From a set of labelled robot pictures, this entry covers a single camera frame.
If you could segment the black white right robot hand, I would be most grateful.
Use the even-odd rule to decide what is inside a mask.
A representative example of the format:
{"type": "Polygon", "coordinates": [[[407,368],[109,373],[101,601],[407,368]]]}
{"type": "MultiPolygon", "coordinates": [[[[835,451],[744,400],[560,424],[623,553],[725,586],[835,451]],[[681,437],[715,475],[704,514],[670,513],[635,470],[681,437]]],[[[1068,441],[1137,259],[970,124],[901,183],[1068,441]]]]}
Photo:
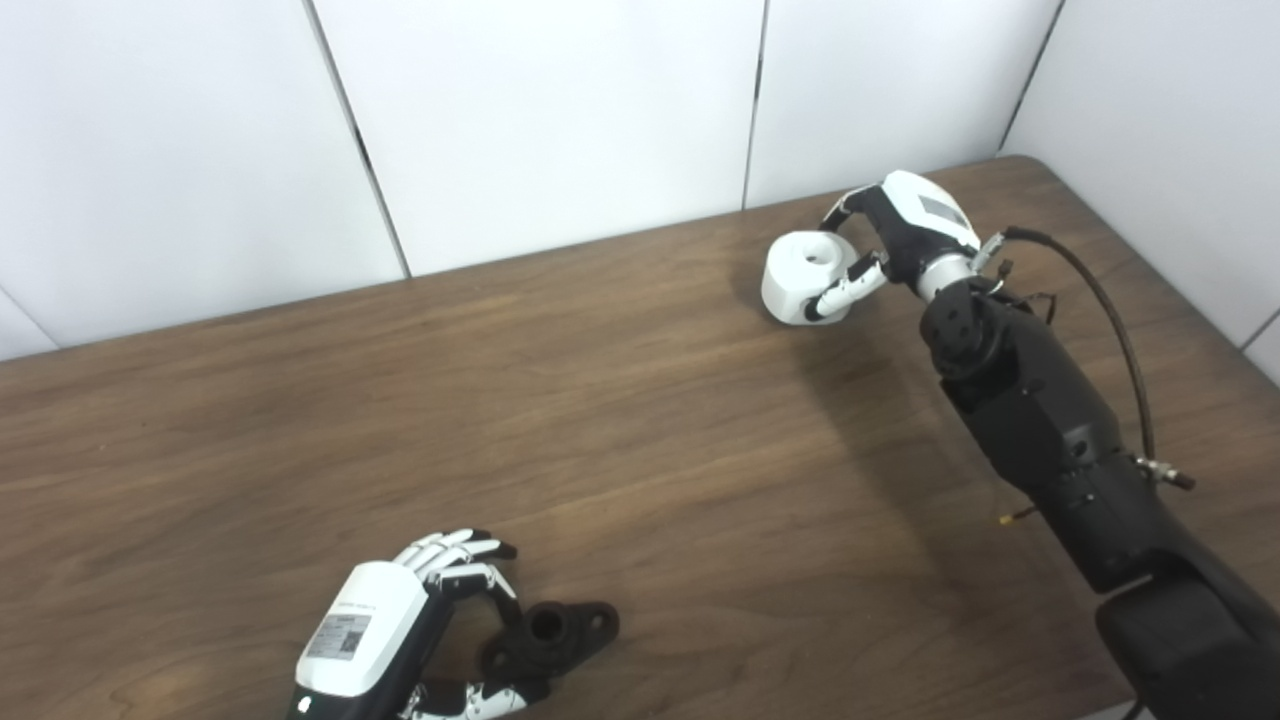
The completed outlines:
{"type": "Polygon", "coordinates": [[[859,258],[805,301],[805,322],[827,322],[884,284],[905,284],[929,302],[978,274],[980,241],[955,197],[932,179],[893,170],[878,183],[846,192],[818,231],[833,234],[855,215],[869,220],[882,250],[859,258]]]}

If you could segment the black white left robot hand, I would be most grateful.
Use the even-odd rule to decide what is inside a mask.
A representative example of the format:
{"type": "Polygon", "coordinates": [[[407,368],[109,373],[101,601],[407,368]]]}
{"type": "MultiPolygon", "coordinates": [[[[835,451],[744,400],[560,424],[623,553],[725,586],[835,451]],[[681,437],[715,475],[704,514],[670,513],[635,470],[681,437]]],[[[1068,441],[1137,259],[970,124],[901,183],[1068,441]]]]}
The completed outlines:
{"type": "Polygon", "coordinates": [[[494,565],[516,553],[486,530],[458,529],[356,565],[300,656],[287,717],[497,719],[547,700],[545,680],[425,676],[458,602],[485,594],[504,624],[521,619],[494,565]]]}

